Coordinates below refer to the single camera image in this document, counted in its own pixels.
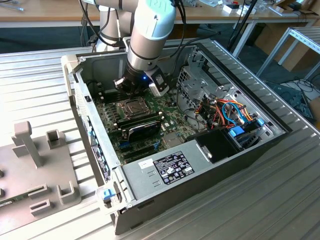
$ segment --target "slotted metal surface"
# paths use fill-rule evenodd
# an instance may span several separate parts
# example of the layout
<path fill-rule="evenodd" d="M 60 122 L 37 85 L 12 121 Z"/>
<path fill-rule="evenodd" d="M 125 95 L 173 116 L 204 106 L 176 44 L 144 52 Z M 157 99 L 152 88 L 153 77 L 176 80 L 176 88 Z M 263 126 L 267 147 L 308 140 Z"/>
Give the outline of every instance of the slotted metal surface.
<path fill-rule="evenodd" d="M 289 34 L 320 54 L 320 27 L 293 27 Z"/>
<path fill-rule="evenodd" d="M 34 57 L 37 56 L 44 61 L 38 66 L 27 61 L 28 55 L 24 57 L 22 53 L 18 55 L 19 61 L 26 61 L 28 66 L 33 65 L 33 67 L 24 69 L 21 64 L 20 70 L 13 74 L 10 71 L 15 69 L 14 61 L 17 58 L 11 54 L 0 56 L 0 89 L 6 86 L 6 90 L 0 93 L 2 116 L 13 114 L 12 118 L 17 120 L 25 118 L 24 114 L 27 114 L 28 118 L 37 124 L 35 132 L 38 135 L 47 129 L 52 129 L 53 126 L 64 131 L 81 195 L 84 196 L 80 204 L 16 229 L 6 234 L 4 238 L 51 239 L 57 236 L 65 239 L 124 240 L 319 238 L 319 132 L 217 42 L 203 40 L 201 43 L 280 116 L 293 132 L 251 167 L 117 237 L 114 235 L 110 217 L 100 213 L 95 198 L 91 196 L 97 185 L 77 126 L 73 117 L 69 115 L 70 109 L 63 104 L 67 102 L 63 84 L 57 81 L 48 87 L 41 85 L 40 88 L 36 84 L 45 81 L 51 83 L 53 76 L 57 78 L 61 76 L 60 58 L 57 57 L 56 61 L 50 58 L 49 60 L 56 64 L 47 65 L 46 60 L 42 58 L 44 52 L 34 53 Z M 52 55 L 62 56 L 90 50 L 74 48 L 68 49 L 69 52 L 64 51 L 65 49 L 59 53 L 52 51 Z M 12 70 L 5 70 L 2 67 L 3 62 L 7 62 L 6 66 L 11 66 Z M 220 82 L 227 82 L 225 76 L 214 66 L 210 68 L 210 72 Z M 24 84 L 28 90 L 23 91 L 19 88 L 20 94 L 18 94 L 15 89 L 19 84 Z M 43 107 L 44 114 L 39 115 L 37 109 L 42 106 L 48 106 L 52 112 Z M 4 137 L 9 137 L 8 130 L 5 131 L 7 133 Z"/>

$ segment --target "desk leg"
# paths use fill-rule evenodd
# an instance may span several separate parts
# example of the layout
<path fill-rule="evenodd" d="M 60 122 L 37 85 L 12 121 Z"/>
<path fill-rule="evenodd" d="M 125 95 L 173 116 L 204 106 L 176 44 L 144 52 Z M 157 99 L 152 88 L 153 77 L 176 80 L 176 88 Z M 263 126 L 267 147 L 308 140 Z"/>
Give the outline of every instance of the desk leg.
<path fill-rule="evenodd" d="M 249 23 L 247 26 L 246 26 L 246 29 L 244 30 L 241 38 L 240 38 L 240 41 L 238 42 L 238 44 L 236 45 L 232 55 L 237 58 L 242 50 L 242 48 L 244 47 L 246 41 L 248 40 L 250 34 L 252 33 L 253 29 L 255 28 L 257 22 L 256 21 L 253 21 L 252 23 Z"/>
<path fill-rule="evenodd" d="M 305 76 L 304 79 L 308 80 L 312 74 L 320 67 L 320 61 L 312 68 L 312 70 Z"/>
<path fill-rule="evenodd" d="M 305 26 L 306 27 L 311 27 L 313 24 L 315 23 L 315 20 L 312 20 L 310 22 L 308 22 Z M 294 40 L 294 42 L 292 43 L 292 45 L 288 48 L 288 50 L 285 52 L 285 54 L 282 56 L 282 58 L 280 59 L 280 61 L 278 62 L 278 64 L 281 66 L 285 60 L 287 59 L 287 57 L 291 54 L 291 52 L 293 51 L 293 49 L 295 49 L 295 47 L 297 46 L 297 44 L 299 43 L 299 40 Z"/>
<path fill-rule="evenodd" d="M 271 61 L 274 59 L 274 57 L 276 56 L 278 50 L 285 44 L 285 42 L 287 41 L 288 37 L 289 37 L 289 33 L 290 33 L 290 28 L 288 28 L 285 33 L 282 35 L 282 37 L 280 38 L 280 40 L 278 41 L 278 43 L 275 45 L 274 49 L 272 50 L 272 52 L 270 53 L 270 55 L 267 57 L 267 59 L 264 61 L 264 63 L 262 64 L 262 66 L 260 67 L 259 71 L 256 73 L 256 76 L 259 77 L 261 75 L 261 73 L 265 70 L 265 68 L 271 63 Z"/>

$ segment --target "blue connector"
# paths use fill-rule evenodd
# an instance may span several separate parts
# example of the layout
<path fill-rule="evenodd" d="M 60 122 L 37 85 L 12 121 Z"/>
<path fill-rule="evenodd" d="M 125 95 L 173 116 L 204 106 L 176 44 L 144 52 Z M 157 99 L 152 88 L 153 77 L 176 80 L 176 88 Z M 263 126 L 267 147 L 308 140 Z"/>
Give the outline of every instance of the blue connector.
<path fill-rule="evenodd" d="M 103 201 L 109 200 L 116 195 L 116 192 L 113 189 L 106 189 L 103 191 Z"/>
<path fill-rule="evenodd" d="M 260 124 L 260 126 L 263 126 L 265 124 L 265 121 L 263 121 L 261 118 L 258 118 L 257 122 L 258 124 Z"/>
<path fill-rule="evenodd" d="M 240 134 L 243 134 L 245 131 L 241 128 L 241 126 L 235 126 L 230 129 L 229 133 L 232 137 L 236 137 Z"/>
<path fill-rule="evenodd" d="M 157 141 L 155 144 L 153 144 L 154 146 L 154 150 L 157 150 L 159 147 L 160 141 Z"/>

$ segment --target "power cable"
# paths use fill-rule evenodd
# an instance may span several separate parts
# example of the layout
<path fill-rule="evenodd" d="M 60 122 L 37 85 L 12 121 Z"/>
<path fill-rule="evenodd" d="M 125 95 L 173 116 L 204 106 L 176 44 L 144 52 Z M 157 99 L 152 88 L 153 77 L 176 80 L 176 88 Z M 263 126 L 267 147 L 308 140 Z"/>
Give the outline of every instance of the power cable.
<path fill-rule="evenodd" d="M 88 22 L 91 30 L 93 31 L 94 35 L 95 35 L 98 39 L 100 39 L 101 42 L 103 42 L 104 44 L 106 44 L 107 46 L 117 47 L 116 44 L 110 44 L 110 43 L 106 42 L 106 41 L 100 36 L 100 34 L 95 30 L 95 27 L 93 26 L 92 22 L 90 21 L 90 19 L 89 19 L 89 17 L 88 17 L 88 14 L 87 14 L 86 11 L 85 11 L 85 8 L 84 8 L 84 5 L 83 5 L 83 3 L 82 3 L 82 0 L 78 0 L 78 2 L 79 2 L 79 5 L 80 5 L 80 8 L 81 8 L 81 10 L 82 10 L 82 13 L 83 13 L 85 19 L 87 20 L 87 22 Z"/>

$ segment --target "blue cable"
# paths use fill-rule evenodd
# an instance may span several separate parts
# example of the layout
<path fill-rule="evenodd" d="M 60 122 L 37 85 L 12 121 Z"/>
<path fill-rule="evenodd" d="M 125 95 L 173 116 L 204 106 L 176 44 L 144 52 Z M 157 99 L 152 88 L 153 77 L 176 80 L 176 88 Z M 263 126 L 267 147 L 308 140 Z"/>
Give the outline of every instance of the blue cable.
<path fill-rule="evenodd" d="M 240 112 L 240 110 L 239 110 L 238 106 L 237 106 L 237 105 L 235 105 L 235 104 L 234 104 L 234 103 L 232 103 L 232 102 L 226 102 L 226 103 L 225 103 L 225 104 L 223 104 L 223 106 L 222 106 L 222 113 L 223 113 L 223 116 L 224 116 L 224 118 L 225 118 L 225 119 L 227 119 L 228 121 L 232 122 L 235 126 L 237 126 L 237 124 L 236 124 L 236 122 L 235 122 L 235 121 L 231 120 L 230 118 L 228 118 L 228 117 L 226 116 L 226 113 L 225 113 L 225 106 L 226 106 L 227 104 L 232 105 L 232 106 L 236 109 L 236 111 L 239 113 L 240 118 L 241 118 L 245 123 L 248 121 L 248 120 L 247 120 L 247 119 L 245 119 L 245 118 L 244 118 L 244 116 L 241 114 L 241 112 Z"/>

